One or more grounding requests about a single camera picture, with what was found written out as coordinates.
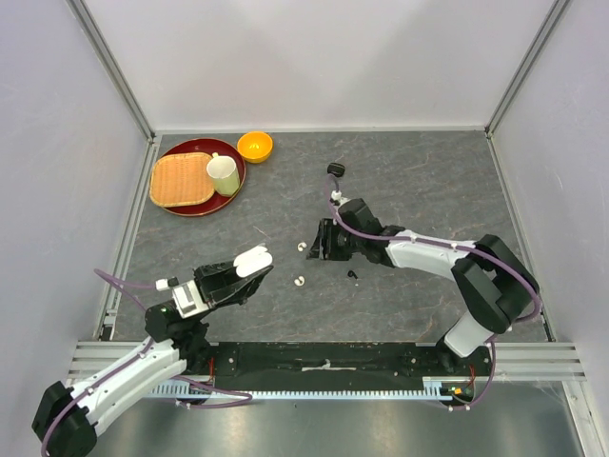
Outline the white earbud charging case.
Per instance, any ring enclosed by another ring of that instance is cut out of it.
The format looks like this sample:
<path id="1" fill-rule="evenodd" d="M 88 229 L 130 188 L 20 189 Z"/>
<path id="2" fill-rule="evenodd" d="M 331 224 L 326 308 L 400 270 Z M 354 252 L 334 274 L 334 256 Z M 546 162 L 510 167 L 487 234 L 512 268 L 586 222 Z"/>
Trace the white earbud charging case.
<path id="1" fill-rule="evenodd" d="M 273 258 L 267 247 L 264 245 L 256 246 L 241 254 L 233 261 L 236 274 L 245 278 L 272 264 Z"/>

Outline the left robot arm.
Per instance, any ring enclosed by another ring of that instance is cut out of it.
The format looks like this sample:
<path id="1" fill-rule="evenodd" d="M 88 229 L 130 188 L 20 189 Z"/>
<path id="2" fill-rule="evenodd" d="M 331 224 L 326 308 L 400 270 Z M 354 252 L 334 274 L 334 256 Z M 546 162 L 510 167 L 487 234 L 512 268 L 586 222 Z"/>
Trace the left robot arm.
<path id="1" fill-rule="evenodd" d="M 211 357 L 204 318 L 218 308 L 244 304 L 272 271 L 272 255 L 256 247 L 227 262 L 201 266 L 189 281 L 163 278 L 168 301 L 147 308 L 147 339 L 103 370 L 71 387 L 43 393 L 32 421 L 44 456 L 86 456 L 125 410 L 163 382 L 205 370 Z"/>

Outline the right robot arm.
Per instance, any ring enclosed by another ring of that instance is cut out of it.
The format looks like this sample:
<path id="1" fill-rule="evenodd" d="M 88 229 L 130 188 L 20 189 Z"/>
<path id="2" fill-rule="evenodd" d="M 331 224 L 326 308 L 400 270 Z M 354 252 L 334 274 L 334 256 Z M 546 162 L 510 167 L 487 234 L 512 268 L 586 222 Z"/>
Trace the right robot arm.
<path id="1" fill-rule="evenodd" d="M 501 238 L 456 242 L 385 226 L 364 200 L 338 192 L 329 205 L 332 216 L 320 221 L 309 259 L 344 262 L 361 254 L 372 264 L 455 282 L 466 312 L 439 342 L 435 359 L 442 372 L 460 373 L 475 349 L 540 311 L 538 282 Z"/>

